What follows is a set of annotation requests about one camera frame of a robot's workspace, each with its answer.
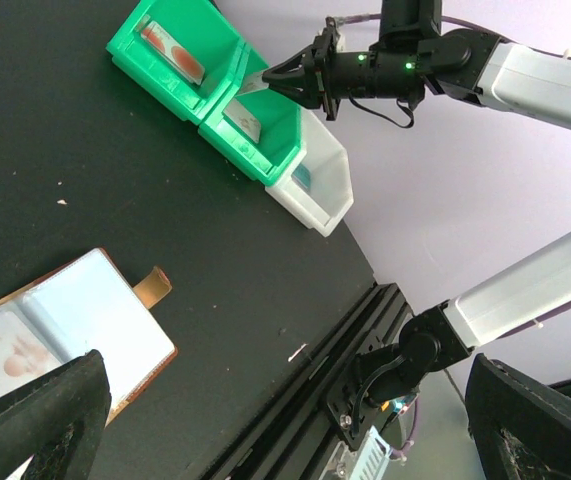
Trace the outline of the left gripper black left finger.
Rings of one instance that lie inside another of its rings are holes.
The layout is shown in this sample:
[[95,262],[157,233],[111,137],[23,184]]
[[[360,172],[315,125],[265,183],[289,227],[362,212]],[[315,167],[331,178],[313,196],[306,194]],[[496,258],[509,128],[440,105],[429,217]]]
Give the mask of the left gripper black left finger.
[[97,350],[0,397],[0,479],[86,479],[111,406]]

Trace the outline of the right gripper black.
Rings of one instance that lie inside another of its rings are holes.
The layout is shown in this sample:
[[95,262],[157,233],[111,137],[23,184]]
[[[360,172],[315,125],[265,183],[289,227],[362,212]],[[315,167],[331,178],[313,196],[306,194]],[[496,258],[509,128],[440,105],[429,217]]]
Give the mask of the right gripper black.
[[[378,52],[347,51],[340,32],[343,25],[343,17],[327,17],[311,47],[266,69],[262,80],[303,108],[321,107],[330,121],[337,119],[342,100],[374,98]],[[310,83],[313,73],[318,87]]]

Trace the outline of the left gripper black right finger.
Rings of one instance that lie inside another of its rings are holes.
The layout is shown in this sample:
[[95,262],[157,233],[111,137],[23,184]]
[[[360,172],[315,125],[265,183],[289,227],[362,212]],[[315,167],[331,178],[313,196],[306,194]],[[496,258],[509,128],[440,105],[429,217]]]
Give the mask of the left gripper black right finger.
[[465,407],[486,478],[571,479],[571,398],[479,354]]

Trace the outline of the white card with magnetic stripe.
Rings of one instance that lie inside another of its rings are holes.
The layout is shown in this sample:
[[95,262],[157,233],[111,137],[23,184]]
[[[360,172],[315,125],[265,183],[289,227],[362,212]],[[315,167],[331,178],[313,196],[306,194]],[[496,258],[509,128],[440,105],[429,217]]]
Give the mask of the white card with magnetic stripe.
[[263,79],[264,70],[248,75],[236,93],[237,97],[259,92],[269,88],[269,84]]

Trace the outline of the brown leather card holder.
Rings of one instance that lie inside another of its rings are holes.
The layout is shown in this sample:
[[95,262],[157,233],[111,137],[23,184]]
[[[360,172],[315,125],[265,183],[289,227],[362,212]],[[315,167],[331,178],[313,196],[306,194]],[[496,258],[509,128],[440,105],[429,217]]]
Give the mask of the brown leather card holder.
[[95,248],[1,298],[0,309],[18,313],[61,365],[99,351],[114,419],[177,354],[150,312],[171,290],[158,267],[130,285]]

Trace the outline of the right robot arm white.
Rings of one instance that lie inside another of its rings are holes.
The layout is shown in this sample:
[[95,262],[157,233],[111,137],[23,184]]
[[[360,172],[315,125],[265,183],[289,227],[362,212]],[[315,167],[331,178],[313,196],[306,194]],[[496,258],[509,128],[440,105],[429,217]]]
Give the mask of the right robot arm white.
[[[541,50],[571,54],[571,1],[444,1],[466,19]],[[246,1],[236,21],[276,64],[311,42],[326,15],[379,1]],[[458,295],[571,231],[571,132],[519,115],[428,98],[408,131],[343,103],[327,124],[349,152],[347,223],[377,280],[398,282],[415,310]],[[571,309],[483,347],[551,384],[571,378]],[[464,392],[472,360],[426,379],[408,465],[418,454],[475,453]]]

